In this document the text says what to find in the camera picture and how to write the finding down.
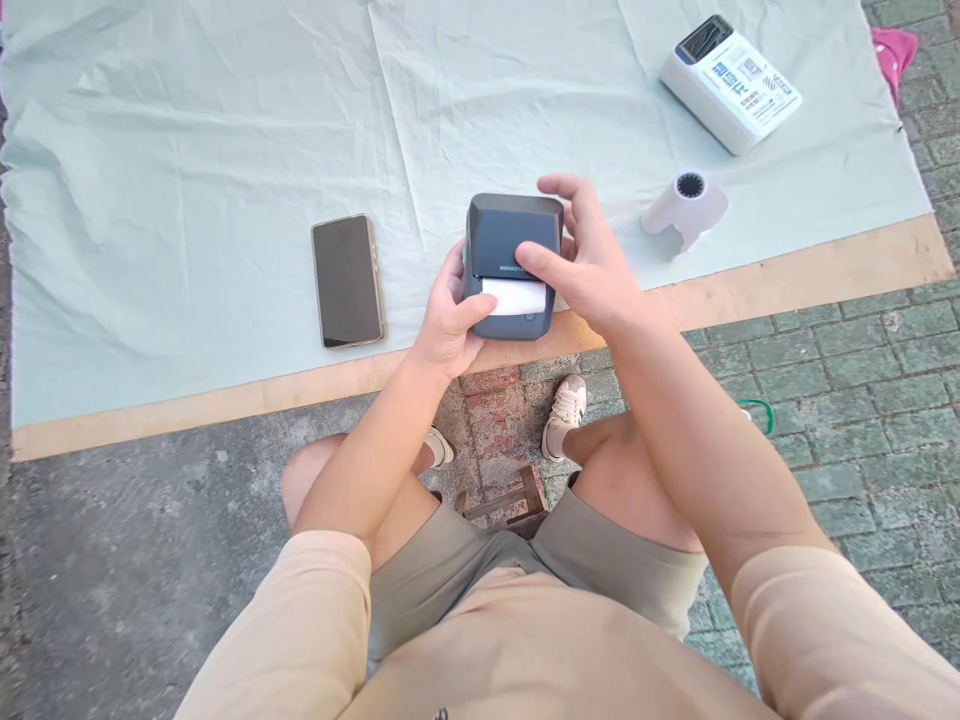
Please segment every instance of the hand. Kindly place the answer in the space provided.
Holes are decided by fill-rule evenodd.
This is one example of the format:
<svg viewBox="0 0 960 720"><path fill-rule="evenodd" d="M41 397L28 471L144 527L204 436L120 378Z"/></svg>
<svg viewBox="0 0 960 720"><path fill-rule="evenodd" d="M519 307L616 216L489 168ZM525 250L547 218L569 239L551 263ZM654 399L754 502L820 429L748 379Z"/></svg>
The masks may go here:
<svg viewBox="0 0 960 720"><path fill-rule="evenodd" d="M517 262L559 292L575 313L606 337L640 312L640 285L589 181L554 173L540 178L537 187L563 198L564 225L573 238L563 238L560 255L536 243L522 243Z"/></svg>
<svg viewBox="0 0 960 720"><path fill-rule="evenodd" d="M497 299L484 293L463 300L465 242L461 240L447 254L430 290L423 327L410 350L410 357L439 370L448 381L462 375L477 357L483 340L469 330L497 306Z"/></svg>

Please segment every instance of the wooden board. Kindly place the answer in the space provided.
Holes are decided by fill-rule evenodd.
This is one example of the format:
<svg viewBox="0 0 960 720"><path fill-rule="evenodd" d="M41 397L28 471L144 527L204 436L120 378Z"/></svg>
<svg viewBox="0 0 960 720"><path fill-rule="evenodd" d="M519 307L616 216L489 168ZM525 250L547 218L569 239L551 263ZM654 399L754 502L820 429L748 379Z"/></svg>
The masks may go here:
<svg viewBox="0 0 960 720"><path fill-rule="evenodd" d="M658 312L682 330L942 282L953 263L932 214L763 262L651 290ZM572 312L558 313L534 343L488 342L470 372L603 346ZM13 460L50 455L236 420L374 392L406 351L138 407L13 430Z"/></svg>

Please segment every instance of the white sneaker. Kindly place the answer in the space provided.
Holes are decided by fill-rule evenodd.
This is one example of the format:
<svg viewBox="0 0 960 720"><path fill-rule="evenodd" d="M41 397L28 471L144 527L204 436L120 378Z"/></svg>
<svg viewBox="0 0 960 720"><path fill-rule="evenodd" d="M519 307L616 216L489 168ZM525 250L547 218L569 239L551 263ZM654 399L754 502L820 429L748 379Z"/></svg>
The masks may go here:
<svg viewBox="0 0 960 720"><path fill-rule="evenodd" d="M580 427L583 414L587 411L587 383L579 375L568 375L560 383L557 394L553 396L553 408L550 417L543 427L543 437L540 440L540 452L550 462L560 462L562 454L554 454L547 448L547 436L550 436L552 445L562 453L563 437L567 431Z"/></svg>
<svg viewBox="0 0 960 720"><path fill-rule="evenodd" d="M432 425L424 442L430 446L430 449L433 450L433 456L436 458L430 467L438 468L449 465L457 456L453 450L453 445L447 442L447 439L440 434L440 431Z"/></svg>

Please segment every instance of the beige shirt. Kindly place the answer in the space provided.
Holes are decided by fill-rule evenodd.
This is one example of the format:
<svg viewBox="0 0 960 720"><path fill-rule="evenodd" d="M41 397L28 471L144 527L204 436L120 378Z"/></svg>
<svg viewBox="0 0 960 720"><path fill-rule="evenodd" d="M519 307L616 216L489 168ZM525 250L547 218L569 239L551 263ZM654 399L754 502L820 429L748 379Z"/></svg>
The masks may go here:
<svg viewBox="0 0 960 720"><path fill-rule="evenodd" d="M734 582L766 705L626 607L506 568L365 682L369 588L356 538L292 538L177 718L960 717L960 673L825 550L767 551Z"/></svg>

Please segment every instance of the white label printer box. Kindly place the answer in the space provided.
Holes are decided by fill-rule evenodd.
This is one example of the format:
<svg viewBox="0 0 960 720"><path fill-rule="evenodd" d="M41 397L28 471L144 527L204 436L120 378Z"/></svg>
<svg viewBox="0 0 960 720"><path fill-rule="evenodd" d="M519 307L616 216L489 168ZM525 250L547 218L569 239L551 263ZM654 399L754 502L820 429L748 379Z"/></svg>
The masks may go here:
<svg viewBox="0 0 960 720"><path fill-rule="evenodd" d="M660 79L734 155L780 127L803 102L797 89L719 15L676 46Z"/></svg>

